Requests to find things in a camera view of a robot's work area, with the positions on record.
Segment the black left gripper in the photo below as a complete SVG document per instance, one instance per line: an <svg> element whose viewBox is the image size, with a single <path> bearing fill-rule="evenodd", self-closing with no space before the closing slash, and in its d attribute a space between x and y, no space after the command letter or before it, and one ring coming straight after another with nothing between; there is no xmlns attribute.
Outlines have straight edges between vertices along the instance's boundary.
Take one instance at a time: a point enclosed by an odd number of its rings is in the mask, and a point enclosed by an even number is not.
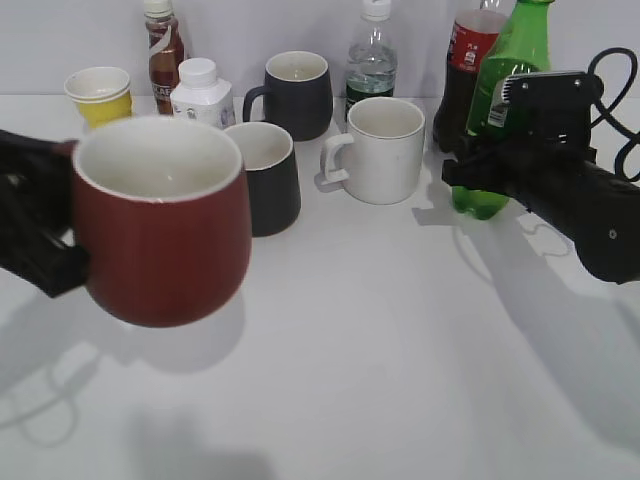
<svg viewBox="0 0 640 480"><path fill-rule="evenodd" d="M3 174L68 173L78 141L53 141L1 131ZM26 213L6 175L1 176L1 267L38 287L50 298L84 285L89 253L67 245Z"/></svg>

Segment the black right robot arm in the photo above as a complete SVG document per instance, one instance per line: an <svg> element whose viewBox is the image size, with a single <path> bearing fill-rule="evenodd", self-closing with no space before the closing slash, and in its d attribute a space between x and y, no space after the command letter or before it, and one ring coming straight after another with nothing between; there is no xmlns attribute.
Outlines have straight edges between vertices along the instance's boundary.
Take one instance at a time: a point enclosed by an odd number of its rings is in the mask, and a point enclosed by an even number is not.
<svg viewBox="0 0 640 480"><path fill-rule="evenodd" d="M591 149L512 139L447 159L442 180L516 200L570 239L584 268L616 284L639 279L639 188L592 161Z"/></svg>

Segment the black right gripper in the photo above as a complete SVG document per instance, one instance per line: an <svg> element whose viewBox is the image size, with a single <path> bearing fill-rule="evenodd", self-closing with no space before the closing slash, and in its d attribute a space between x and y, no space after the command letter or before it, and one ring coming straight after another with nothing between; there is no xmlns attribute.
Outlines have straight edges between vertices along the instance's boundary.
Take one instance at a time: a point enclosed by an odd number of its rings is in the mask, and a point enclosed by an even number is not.
<svg viewBox="0 0 640 480"><path fill-rule="evenodd" d="M526 145L514 138L462 135L441 179L451 187L517 200L565 235L606 235L593 147Z"/></svg>

